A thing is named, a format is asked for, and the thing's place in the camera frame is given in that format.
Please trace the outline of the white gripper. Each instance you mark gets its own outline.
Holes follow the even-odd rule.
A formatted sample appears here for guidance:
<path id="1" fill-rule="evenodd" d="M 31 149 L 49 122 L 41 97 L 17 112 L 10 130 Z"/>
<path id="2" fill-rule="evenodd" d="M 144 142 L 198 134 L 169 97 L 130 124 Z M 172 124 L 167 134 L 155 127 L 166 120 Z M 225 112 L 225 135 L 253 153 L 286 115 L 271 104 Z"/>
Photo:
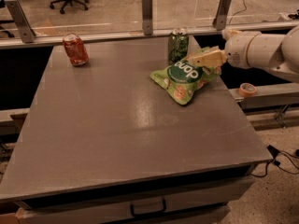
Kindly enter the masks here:
<path id="1" fill-rule="evenodd" d="M 221 35 L 226 41 L 225 52 L 220 49 L 204 52 L 194 56 L 192 63 L 200 67 L 219 67 L 226 63 L 227 60 L 232 67 L 249 69 L 247 59 L 249 44 L 259 34 L 260 32 L 254 31 L 240 33 L 239 30 L 223 29 Z"/>

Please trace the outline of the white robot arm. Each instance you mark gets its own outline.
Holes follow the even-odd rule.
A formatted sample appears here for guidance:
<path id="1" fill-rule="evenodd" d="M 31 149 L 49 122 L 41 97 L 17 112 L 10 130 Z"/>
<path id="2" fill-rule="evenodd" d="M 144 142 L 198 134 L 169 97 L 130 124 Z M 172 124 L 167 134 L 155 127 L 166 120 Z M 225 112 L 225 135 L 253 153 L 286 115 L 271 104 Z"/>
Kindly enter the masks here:
<path id="1" fill-rule="evenodd" d="M 241 69 L 257 68 L 290 82 L 299 82 L 299 27 L 287 34 L 224 29 L 224 49 L 212 47 L 192 56 L 194 66 L 216 68 L 225 62 Z"/>

